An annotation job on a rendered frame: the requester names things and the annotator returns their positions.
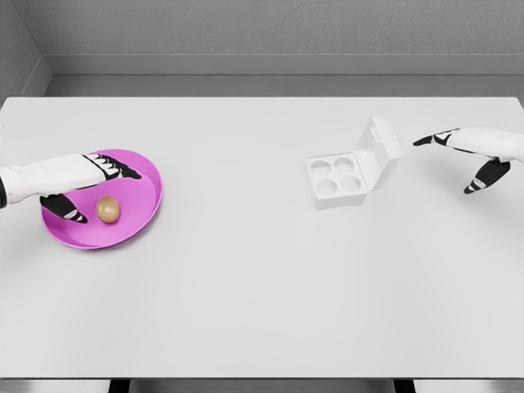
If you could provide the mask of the brown egg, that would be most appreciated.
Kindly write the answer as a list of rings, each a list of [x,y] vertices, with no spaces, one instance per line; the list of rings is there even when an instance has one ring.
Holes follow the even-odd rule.
[[[97,200],[96,216],[105,224],[113,224],[120,217],[120,203],[113,196],[101,196]]]

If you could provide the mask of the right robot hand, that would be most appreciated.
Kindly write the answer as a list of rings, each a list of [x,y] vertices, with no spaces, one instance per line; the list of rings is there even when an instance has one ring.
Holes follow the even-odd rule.
[[[524,133],[487,127],[467,127],[434,133],[413,142],[414,146],[438,144],[457,151],[486,156],[489,160],[464,188],[468,195],[491,187],[510,169],[511,162],[524,165]]]

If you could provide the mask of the white egg box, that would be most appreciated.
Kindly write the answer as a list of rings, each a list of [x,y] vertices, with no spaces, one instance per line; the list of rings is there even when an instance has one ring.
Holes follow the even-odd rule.
[[[315,209],[359,206],[383,188],[404,159],[390,123],[372,116],[354,151],[311,157],[306,173]]]

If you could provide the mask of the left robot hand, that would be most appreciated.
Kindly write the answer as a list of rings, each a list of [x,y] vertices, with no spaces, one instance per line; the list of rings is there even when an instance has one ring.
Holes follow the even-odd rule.
[[[24,167],[42,207],[54,215],[86,224],[88,218],[66,196],[67,192],[94,187],[114,178],[140,179],[133,168],[103,154],[71,154]]]

